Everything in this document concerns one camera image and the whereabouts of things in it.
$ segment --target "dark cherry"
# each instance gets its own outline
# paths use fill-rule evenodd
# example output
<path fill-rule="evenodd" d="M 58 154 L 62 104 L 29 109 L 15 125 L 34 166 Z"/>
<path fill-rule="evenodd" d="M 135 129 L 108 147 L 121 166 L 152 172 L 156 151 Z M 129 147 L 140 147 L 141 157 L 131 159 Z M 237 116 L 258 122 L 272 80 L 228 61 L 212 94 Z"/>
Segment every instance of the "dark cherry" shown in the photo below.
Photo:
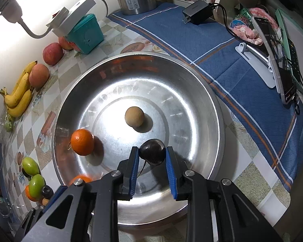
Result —
<path fill-rule="evenodd" d="M 42 187 L 42 196 L 46 199 L 50 199 L 53 196 L 54 192 L 52 188 L 48 185 Z"/>
<path fill-rule="evenodd" d="M 159 139 L 147 140 L 140 146 L 139 151 L 140 158 L 151 166 L 158 166 L 165 160 L 165 145 Z"/>
<path fill-rule="evenodd" d="M 24 169 L 21 169 L 21 172 L 23 172 L 23 175 L 24 175 L 26 178 L 31 178 L 31 176 L 28 175 Z"/>

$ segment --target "mandarin orange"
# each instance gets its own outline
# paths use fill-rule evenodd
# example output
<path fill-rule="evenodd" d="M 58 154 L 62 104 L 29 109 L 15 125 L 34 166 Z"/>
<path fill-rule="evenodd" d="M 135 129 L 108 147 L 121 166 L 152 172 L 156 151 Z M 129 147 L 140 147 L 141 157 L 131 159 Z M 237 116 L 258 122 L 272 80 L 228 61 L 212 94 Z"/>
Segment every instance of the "mandarin orange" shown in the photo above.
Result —
<path fill-rule="evenodd" d="M 94 136 L 89 130 L 78 129 L 71 137 L 71 147 L 78 155 L 88 155 L 94 149 Z"/>
<path fill-rule="evenodd" d="M 75 179 L 78 179 L 78 178 L 82 179 L 85 183 L 89 183 L 89 182 L 92 182 L 92 181 L 93 181 L 91 177 L 88 177 L 87 175 L 84 175 L 84 174 L 80 174 L 80 175 L 77 175 L 75 178 L 73 178 L 73 179 L 69 182 L 68 185 L 70 186 L 71 184 L 73 184 L 73 182 L 75 181 Z"/>
<path fill-rule="evenodd" d="M 33 201 L 33 202 L 37 202 L 37 201 L 38 201 L 38 199 L 33 198 L 33 197 L 29 194 L 29 185 L 26 186 L 25 193 L 26 193 L 26 196 L 28 197 L 29 200 L 31 200 L 31 201 Z"/>

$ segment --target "apple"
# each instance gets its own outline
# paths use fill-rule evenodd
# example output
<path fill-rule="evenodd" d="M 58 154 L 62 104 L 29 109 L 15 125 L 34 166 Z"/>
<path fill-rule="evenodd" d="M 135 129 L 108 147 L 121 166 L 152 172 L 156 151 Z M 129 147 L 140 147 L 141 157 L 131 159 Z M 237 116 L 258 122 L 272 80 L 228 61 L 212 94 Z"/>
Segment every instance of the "apple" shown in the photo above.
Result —
<path fill-rule="evenodd" d="M 30 157 L 23 159 L 23 169 L 28 175 L 36 175 L 39 173 L 39 168 L 36 161 Z"/>
<path fill-rule="evenodd" d="M 58 38 L 58 43 L 66 51 L 73 50 L 73 47 L 69 44 L 69 42 L 65 39 L 64 36 Z"/>
<path fill-rule="evenodd" d="M 59 43 L 51 43 L 44 48 L 43 59 L 46 64 L 55 65 L 64 55 L 63 49 Z"/>

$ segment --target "peach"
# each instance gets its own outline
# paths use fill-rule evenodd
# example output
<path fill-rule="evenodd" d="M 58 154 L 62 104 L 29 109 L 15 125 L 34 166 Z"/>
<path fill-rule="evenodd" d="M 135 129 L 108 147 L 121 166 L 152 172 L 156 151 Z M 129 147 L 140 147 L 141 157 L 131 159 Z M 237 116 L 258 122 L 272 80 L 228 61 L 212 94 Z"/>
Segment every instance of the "peach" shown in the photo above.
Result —
<path fill-rule="evenodd" d="M 69 44 L 69 42 L 65 39 L 65 37 L 59 37 L 58 43 L 66 51 L 73 50 L 73 47 Z"/>
<path fill-rule="evenodd" d="M 43 64 L 36 64 L 30 72 L 29 82 L 34 88 L 41 88 L 48 80 L 49 70 Z"/>

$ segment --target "banana bunch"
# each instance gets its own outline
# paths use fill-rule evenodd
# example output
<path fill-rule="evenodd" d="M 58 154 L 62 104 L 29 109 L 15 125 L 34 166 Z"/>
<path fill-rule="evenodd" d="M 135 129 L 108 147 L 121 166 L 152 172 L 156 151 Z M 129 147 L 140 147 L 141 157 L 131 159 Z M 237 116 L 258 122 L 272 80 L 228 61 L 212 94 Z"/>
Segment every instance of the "banana bunch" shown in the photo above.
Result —
<path fill-rule="evenodd" d="M 32 91 L 29 83 L 29 74 L 36 64 L 37 61 L 34 61 L 26 66 L 11 94 L 7 94 L 5 87 L 0 90 L 0 94 L 4 97 L 7 105 L 7 112 L 13 117 L 21 116 L 30 103 Z"/>

